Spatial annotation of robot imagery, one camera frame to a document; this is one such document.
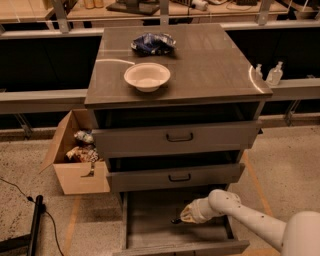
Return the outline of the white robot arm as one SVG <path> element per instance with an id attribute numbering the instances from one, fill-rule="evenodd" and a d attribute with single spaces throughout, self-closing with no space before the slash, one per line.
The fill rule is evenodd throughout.
<path id="1" fill-rule="evenodd" d="M 186 223 L 205 223 L 215 217 L 233 217 L 259 236 L 281 256 L 320 256 L 320 214 L 302 211 L 287 223 L 241 203 L 240 197 L 215 189 L 205 198 L 193 200 L 181 212 Z"/>

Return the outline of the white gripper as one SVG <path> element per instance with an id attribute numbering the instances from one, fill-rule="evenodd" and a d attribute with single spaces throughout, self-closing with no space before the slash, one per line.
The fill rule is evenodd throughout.
<path id="1" fill-rule="evenodd" d="M 185 223 L 205 223 L 217 215 L 217 212 L 210 206 L 208 198 L 195 199 L 188 204 L 180 213 L 180 219 Z"/>

